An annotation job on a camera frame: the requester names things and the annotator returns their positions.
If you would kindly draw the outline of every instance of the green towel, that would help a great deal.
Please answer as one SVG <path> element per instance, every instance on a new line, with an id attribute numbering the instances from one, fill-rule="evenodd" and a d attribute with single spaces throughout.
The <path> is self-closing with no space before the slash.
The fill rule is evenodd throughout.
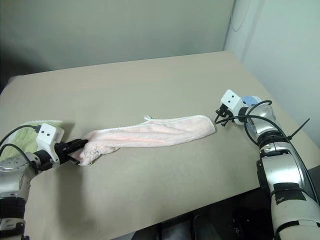
<path id="1" fill-rule="evenodd" d="M 39 121 L 29 121 L 23 125 L 37 126 L 41 124 L 50 124 L 55 127 L 62 128 L 63 122 L 61 120 L 39 120 Z M 12 134 L 13 137 L 9 137 L 7 143 L 17 145 L 25 153 L 34 153 L 37 151 L 38 145 L 36 138 L 38 133 L 31 127 L 24 127 Z M 7 146 L 2 155 L 0 156 L 0 161 L 18 155 L 18 151 L 13 147 Z"/>

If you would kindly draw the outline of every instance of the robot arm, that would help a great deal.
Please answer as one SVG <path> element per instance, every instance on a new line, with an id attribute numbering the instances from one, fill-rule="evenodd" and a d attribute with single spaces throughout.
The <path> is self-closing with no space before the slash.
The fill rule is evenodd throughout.
<path id="1" fill-rule="evenodd" d="M 299 154 L 280 129 L 272 107 L 268 104 L 248 106 L 231 90 L 224 94 L 221 103 L 216 111 L 218 117 L 237 117 L 234 122 L 238 125 L 246 121 L 260 149 L 257 175 L 261 188 L 271 199 L 274 239 L 319 239 L 317 194 Z"/>
<path id="2" fill-rule="evenodd" d="M 24 240 L 26 222 L 25 206 L 29 196 L 30 182 L 43 171 L 61 165 L 67 161 L 77 165 L 79 161 L 70 153 L 84 147 L 85 139 L 60 142 L 64 130 L 49 124 L 42 124 L 36 142 L 36 152 L 7 158 L 0 162 L 0 238 Z"/>

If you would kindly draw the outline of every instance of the black wire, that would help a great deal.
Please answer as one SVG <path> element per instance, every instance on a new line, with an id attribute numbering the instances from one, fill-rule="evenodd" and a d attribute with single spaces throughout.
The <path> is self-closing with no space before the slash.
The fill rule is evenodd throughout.
<path id="1" fill-rule="evenodd" d="M 292 133 L 291 135 L 288 136 L 288 139 L 291 140 L 294 135 L 296 135 L 305 125 L 306 123 L 310 120 L 310 118 L 308 118 L 297 130 L 294 131 L 294 133 Z"/>
<path id="2" fill-rule="evenodd" d="M 25 161 L 30 165 L 30 167 L 33 168 L 34 172 L 37 174 L 38 169 L 32 164 L 32 162 L 29 160 L 29 158 L 27 157 L 27 155 L 24 153 L 24 151 L 22 151 L 17 145 L 11 144 L 11 143 L 6 143 L 5 145 L 3 145 L 0 149 L 0 157 L 1 154 L 3 153 L 4 149 L 6 147 L 13 147 L 15 148 L 21 155 L 22 157 L 25 159 Z"/>
<path id="3" fill-rule="evenodd" d="M 218 115 L 216 116 L 216 118 L 214 119 L 214 123 L 216 123 L 216 121 L 218 120 L 219 117 L 220 117 L 220 115 L 218 114 Z"/>
<path id="4" fill-rule="evenodd" d="M 269 105 L 271 105 L 271 104 L 272 104 L 272 101 L 271 101 L 271 100 L 265 100 L 265 101 L 261 101 L 261 102 L 255 104 L 255 105 L 248 111 L 248 113 L 247 113 L 246 115 L 250 115 L 250 113 L 251 113 L 255 108 L 257 108 L 258 106 L 260 106 L 260 105 L 262 105 L 262 104 L 266 104 L 266 103 L 268 103 Z M 245 133 L 246 133 L 246 135 L 248 136 L 248 138 L 251 140 L 251 142 L 253 142 L 255 145 L 258 146 L 258 143 L 253 139 L 253 137 L 251 136 L 251 134 L 250 134 L 249 131 L 248 131 L 247 120 L 248 120 L 248 119 L 246 118 L 245 121 L 244 121 L 244 130 L 245 130 Z"/>
<path id="5" fill-rule="evenodd" d="M 233 119 L 243 119 L 243 118 L 246 118 L 245 120 L 247 120 L 247 118 L 252 118 L 252 119 L 261 119 L 261 120 L 264 120 L 268 123 L 270 123 L 272 126 L 274 126 L 281 134 L 283 137 L 285 137 L 285 139 L 288 141 L 288 143 L 292 146 L 293 150 L 295 151 L 297 157 L 299 158 L 300 162 L 302 163 L 302 166 L 304 167 L 304 172 L 306 174 L 306 177 L 308 178 L 308 181 L 310 183 L 310 186 L 311 186 L 311 189 L 312 189 L 312 192 L 313 192 L 313 195 L 314 195 L 314 198 L 315 198 L 315 201 L 317 202 L 317 204 L 319 205 L 319 197 L 318 197 L 318 194 L 316 192 L 316 188 L 314 186 L 314 183 L 312 182 L 312 179 L 311 179 L 311 176 L 308 172 L 308 169 L 304 163 L 304 161 L 302 160 L 302 158 L 300 157 L 297 149 L 295 148 L 295 146 L 292 144 L 292 142 L 288 139 L 287 135 L 284 133 L 284 131 L 276 124 L 274 123 L 273 121 L 269 120 L 268 118 L 265 118 L 263 116 L 257 116 L 257 115 L 245 115 L 245 116 L 232 116 L 232 117 L 228 117 L 228 118 L 225 118 L 225 119 L 222 119 L 220 121 L 217 121 L 215 124 L 221 124 L 223 122 L 226 122 L 226 121 L 229 121 L 229 120 L 233 120 Z"/>
<path id="6" fill-rule="evenodd" d="M 234 120 L 234 119 L 248 119 L 248 118 L 265 120 L 266 122 L 268 122 L 272 126 L 274 126 L 285 138 L 287 137 L 287 135 L 284 133 L 284 131 L 276 123 L 274 123 L 270 119 L 265 118 L 263 116 L 257 116 L 257 115 L 231 116 L 231 117 L 222 119 L 220 121 L 217 121 L 217 122 L 215 122 L 215 124 L 221 124 L 223 122 Z"/>
<path id="7" fill-rule="evenodd" d="M 4 143 L 4 141 L 14 132 L 18 131 L 19 129 L 23 129 L 23 128 L 33 128 L 36 129 L 36 126 L 32 126 L 32 125 L 21 125 L 16 127 L 15 129 L 13 129 L 12 131 L 10 131 L 7 135 L 4 136 L 4 138 L 2 138 L 2 140 L 0 141 L 0 146 Z"/>

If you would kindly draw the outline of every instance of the gray wall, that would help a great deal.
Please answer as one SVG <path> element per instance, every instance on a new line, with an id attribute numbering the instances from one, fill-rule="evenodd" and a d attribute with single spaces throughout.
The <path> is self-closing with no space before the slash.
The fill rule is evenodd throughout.
<path id="1" fill-rule="evenodd" d="M 237 0 L 225 48 L 320 147 L 320 1 Z"/>
<path id="2" fill-rule="evenodd" d="M 221 51 L 233 0 L 1 0 L 1 51 L 44 70 Z"/>

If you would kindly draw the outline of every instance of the table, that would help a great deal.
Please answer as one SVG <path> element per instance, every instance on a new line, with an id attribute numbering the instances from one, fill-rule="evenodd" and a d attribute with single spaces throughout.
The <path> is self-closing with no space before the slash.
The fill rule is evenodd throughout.
<path id="1" fill-rule="evenodd" d="M 31 120 L 63 120 L 69 141 L 145 115 L 214 118 L 227 89 L 272 100 L 284 131 L 298 127 L 231 53 L 214 52 L 17 76 L 0 97 L 0 136 Z M 308 168 L 320 165 L 303 131 L 293 143 Z M 257 188 L 258 159 L 243 128 L 228 123 L 193 142 L 123 148 L 86 167 L 66 163 L 32 180 L 25 233 L 33 240 L 121 236 Z"/>

